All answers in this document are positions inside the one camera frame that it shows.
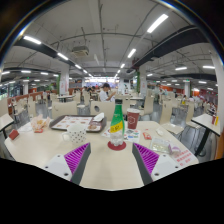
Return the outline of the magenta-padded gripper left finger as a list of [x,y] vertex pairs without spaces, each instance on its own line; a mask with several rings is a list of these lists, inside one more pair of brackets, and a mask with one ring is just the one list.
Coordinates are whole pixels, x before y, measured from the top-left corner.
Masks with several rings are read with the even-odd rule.
[[91,145],[87,143],[73,149],[65,155],[56,154],[43,166],[43,169],[79,185],[90,154]]

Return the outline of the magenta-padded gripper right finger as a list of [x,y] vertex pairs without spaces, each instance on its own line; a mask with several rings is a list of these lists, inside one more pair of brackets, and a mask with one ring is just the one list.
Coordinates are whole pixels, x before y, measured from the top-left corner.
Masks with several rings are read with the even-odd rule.
[[159,180],[181,169],[168,154],[157,154],[154,151],[134,143],[132,153],[136,159],[144,185]]

